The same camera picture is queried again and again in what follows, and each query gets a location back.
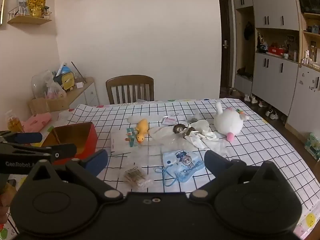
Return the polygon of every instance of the duck toy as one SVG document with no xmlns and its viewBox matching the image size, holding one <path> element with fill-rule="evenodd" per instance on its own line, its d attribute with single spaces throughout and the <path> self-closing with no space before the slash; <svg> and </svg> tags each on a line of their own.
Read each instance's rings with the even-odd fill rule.
<svg viewBox="0 0 320 240">
<path fill-rule="evenodd" d="M 144 135 L 146 133 L 148 133 L 148 130 L 149 130 L 149 123 L 148 123 L 148 120 L 147 119 L 142 119 L 137 127 L 136 127 L 137 131 L 138 131 L 138 134 L 137 134 L 137 141 L 138 143 L 142 143 L 144 141 Z"/>
<path fill-rule="evenodd" d="M 235 135 L 241 132 L 243 122 L 249 120 L 250 116 L 231 107 L 222 110 L 221 102 L 216 102 L 215 107 L 217 114 L 214 117 L 214 126 L 219 133 L 227 137 L 228 142 L 232 142 Z"/>
</svg>

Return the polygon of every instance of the yellow bottle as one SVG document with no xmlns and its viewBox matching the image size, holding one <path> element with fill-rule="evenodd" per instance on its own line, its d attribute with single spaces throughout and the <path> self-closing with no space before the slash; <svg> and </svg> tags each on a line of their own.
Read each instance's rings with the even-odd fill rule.
<svg viewBox="0 0 320 240">
<path fill-rule="evenodd" d="M 6 122 L 8 124 L 8 129 L 11 132 L 24 132 L 19 118 L 12 112 L 12 110 L 8 111 L 5 116 Z"/>
</svg>

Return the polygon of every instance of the door handle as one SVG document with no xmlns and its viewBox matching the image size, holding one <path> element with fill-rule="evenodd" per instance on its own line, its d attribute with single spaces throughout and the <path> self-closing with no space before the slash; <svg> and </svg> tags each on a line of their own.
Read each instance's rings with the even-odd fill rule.
<svg viewBox="0 0 320 240">
<path fill-rule="evenodd" d="M 225 49 L 228 48 L 228 41 L 224 41 L 224 44 L 222 44 L 222 46 L 224 46 Z"/>
</svg>

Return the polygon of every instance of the red box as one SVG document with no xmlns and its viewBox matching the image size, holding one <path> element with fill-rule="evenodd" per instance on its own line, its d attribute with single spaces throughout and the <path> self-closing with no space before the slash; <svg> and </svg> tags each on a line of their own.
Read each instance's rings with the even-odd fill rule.
<svg viewBox="0 0 320 240">
<path fill-rule="evenodd" d="M 275 54 L 275 55 L 278 55 L 278 56 L 281 56 L 281 53 L 284 53 L 284 49 L 278 49 L 276 47 L 269 47 L 268 52 Z"/>
<path fill-rule="evenodd" d="M 74 158 L 83 160 L 95 153 L 97 145 L 97 132 L 92 122 L 77 123 L 54 127 L 44 140 L 41 147 L 73 143 L 77 147 Z M 72 158 L 57 160 L 53 164 L 65 164 Z"/>
</svg>

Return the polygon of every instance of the chair backrest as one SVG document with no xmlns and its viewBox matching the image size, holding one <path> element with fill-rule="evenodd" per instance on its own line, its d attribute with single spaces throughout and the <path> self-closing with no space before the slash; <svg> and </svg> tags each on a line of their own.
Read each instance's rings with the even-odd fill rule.
<svg viewBox="0 0 320 240">
<path fill-rule="evenodd" d="M 147 98 L 147 86 L 149 86 L 149 99 Z M 117 103 L 120 104 L 120 95 L 118 87 L 121 87 L 122 103 L 132 103 L 137 99 L 154 101 L 153 78 L 143 75 L 127 75 L 111 78 L 106 82 L 107 92 L 110 104 L 114 104 L 112 87 L 116 87 Z M 127 100 L 125 99 L 125 89 L 127 90 Z"/>
</svg>

